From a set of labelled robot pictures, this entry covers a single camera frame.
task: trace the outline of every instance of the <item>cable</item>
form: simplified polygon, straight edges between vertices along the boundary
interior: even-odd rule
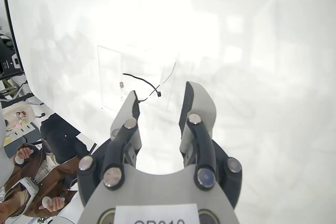
[[[174,66],[173,66],[173,69],[172,69],[170,75],[166,78],[166,80],[165,80],[162,84],[164,84],[164,83],[170,78],[170,76],[173,74],[174,69],[175,69],[175,66],[176,66],[176,61],[175,61],[175,63],[174,63]],[[146,81],[146,80],[144,80],[144,79],[142,79],[142,78],[138,78],[138,77],[133,76],[133,75],[131,75],[131,74],[125,74],[125,73],[123,73],[123,75],[131,76],[131,77],[136,78],[136,79],[138,79],[138,80],[143,80],[144,82],[148,83],[151,87],[154,88],[154,90],[152,91],[152,93],[149,94],[149,96],[152,95],[152,94],[156,91],[157,96],[158,96],[158,97],[161,97],[161,92],[160,92],[160,91],[159,91],[159,92],[157,91],[157,89],[159,88],[160,85],[158,85],[157,87],[154,87],[151,83],[149,83],[148,81]],[[149,96],[148,96],[146,99],[144,99],[144,100],[138,100],[138,103],[140,104],[141,102],[146,101],[146,100],[149,98]]]
[[[152,85],[150,82],[148,82],[148,81],[146,81],[146,80],[144,80],[144,79],[142,79],[142,78],[133,76],[133,75],[131,75],[131,74],[123,73],[123,75],[125,75],[125,76],[131,76],[131,77],[133,77],[133,78],[135,78],[135,79],[138,79],[138,80],[143,80],[144,82],[148,83],[151,87],[154,88],[154,91],[156,91],[156,94],[157,94],[158,97],[161,97],[161,92],[160,92],[160,91],[157,91],[156,88],[154,87],[154,85]]]

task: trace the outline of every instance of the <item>desk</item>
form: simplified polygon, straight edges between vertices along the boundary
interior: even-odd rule
[[[215,101],[213,138],[243,165],[241,223],[332,223],[336,0],[8,0],[32,92],[102,143],[135,89],[137,167],[182,168],[186,80]],[[119,82],[125,84],[122,92]]]

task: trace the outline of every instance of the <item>metal bolt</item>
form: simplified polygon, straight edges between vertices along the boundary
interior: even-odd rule
[[[112,167],[108,169],[103,177],[103,183],[107,187],[116,186],[121,180],[121,170],[119,167]]]
[[[130,119],[127,119],[124,126],[125,128],[128,128],[128,129],[131,129],[131,128],[134,128],[136,126],[136,122],[137,120],[135,118],[130,118]]]
[[[228,167],[229,167],[230,171],[233,172],[233,173],[239,173],[242,170],[242,168],[241,168],[242,165],[235,158],[229,158],[228,159]]]
[[[215,185],[215,174],[207,168],[200,168],[197,171],[197,180],[202,187],[211,188]]]
[[[91,156],[85,156],[82,158],[78,164],[80,170],[85,171],[90,169],[93,164],[93,158]]]
[[[188,120],[190,123],[194,125],[199,124],[202,121],[201,118],[197,114],[194,114],[194,113],[189,115]]]

